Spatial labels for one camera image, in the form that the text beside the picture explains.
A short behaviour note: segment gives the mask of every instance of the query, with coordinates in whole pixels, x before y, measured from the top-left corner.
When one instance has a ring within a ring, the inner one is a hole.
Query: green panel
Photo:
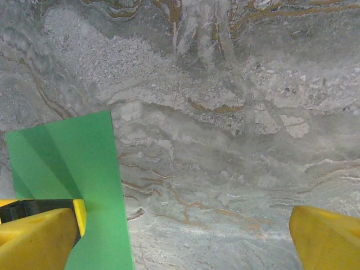
[[[133,270],[110,112],[10,132],[6,140],[18,198],[85,200],[86,232],[66,270]]]

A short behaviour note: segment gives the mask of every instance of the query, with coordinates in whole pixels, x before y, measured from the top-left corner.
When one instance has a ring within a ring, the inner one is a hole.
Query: yellow plastic object
[[[13,199],[13,200],[0,200],[0,207],[4,206],[4,205],[8,205],[11,204],[15,201],[18,201],[18,199]]]
[[[76,220],[78,221],[78,226],[80,230],[81,237],[85,234],[86,228],[86,208],[85,202],[82,199],[75,199],[73,200],[74,210],[76,214]]]
[[[77,236],[71,209],[56,209],[0,225],[1,270],[64,270]]]
[[[295,206],[290,233],[304,270],[359,270],[360,219]]]

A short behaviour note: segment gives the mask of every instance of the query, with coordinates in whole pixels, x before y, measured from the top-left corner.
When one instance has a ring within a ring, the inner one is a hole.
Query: marble surface
[[[0,1],[0,197],[6,132],[111,109],[136,269],[301,269],[294,205],[360,216],[357,3],[115,2]]]

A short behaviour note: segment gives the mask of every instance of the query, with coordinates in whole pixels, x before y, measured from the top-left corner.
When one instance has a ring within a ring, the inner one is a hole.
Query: rough rock texture
[[[301,269],[294,205],[360,216],[357,3],[156,2],[0,1],[0,197],[6,132],[111,109],[137,269]]]

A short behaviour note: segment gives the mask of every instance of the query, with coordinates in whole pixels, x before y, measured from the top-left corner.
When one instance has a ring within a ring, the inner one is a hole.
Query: black plastic part
[[[0,207],[0,221],[1,223],[6,223],[60,208],[70,208],[76,217],[73,199],[19,200]],[[77,244],[80,238],[81,235],[78,226],[78,232],[76,234],[74,246]]]

